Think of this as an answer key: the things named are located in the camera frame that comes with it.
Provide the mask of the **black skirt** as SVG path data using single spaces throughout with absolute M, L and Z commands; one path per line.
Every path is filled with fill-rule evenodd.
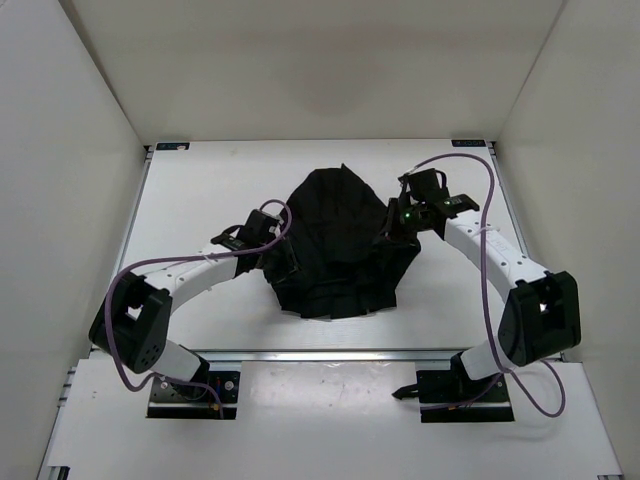
M 299 270 L 267 280 L 280 308 L 302 318 L 364 316 L 397 305 L 396 289 L 421 251 L 416 237 L 384 236 L 387 207 L 346 165 L 313 170 L 284 216 Z

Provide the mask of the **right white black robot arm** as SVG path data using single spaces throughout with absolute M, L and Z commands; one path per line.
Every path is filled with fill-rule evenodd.
M 471 400 L 483 390 L 484 379 L 581 342 L 574 277 L 566 271 L 553 273 L 528 258 L 486 222 L 468 196 L 413 205 L 392 198 L 383 231 L 393 240 L 435 232 L 480 270 L 481 287 L 492 286 L 504 303 L 490 339 L 453 358 L 448 387 L 456 398 Z

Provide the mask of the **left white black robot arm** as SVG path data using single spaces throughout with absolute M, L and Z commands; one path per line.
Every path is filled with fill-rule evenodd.
M 208 389 L 208 362 L 168 339 L 172 315 L 212 287 L 265 268 L 270 254 L 289 250 L 284 239 L 251 244 L 221 234 L 195 255 L 140 261 L 114 279 L 89 340 L 112 357 L 130 390 L 138 388 L 127 371 L 163 377 L 185 397 L 197 398 Z

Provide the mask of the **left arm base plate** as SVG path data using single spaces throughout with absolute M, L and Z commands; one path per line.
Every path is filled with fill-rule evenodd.
M 221 401 L 207 389 L 192 388 L 155 379 L 147 403 L 150 419 L 235 420 L 239 398 L 241 367 L 239 363 L 214 364 L 207 384 Z

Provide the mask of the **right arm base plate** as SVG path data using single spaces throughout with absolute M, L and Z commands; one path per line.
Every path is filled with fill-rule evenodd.
M 515 420 L 503 375 L 464 383 L 452 370 L 418 370 L 413 384 L 392 393 L 417 399 L 420 420 L 428 424 L 508 423 Z

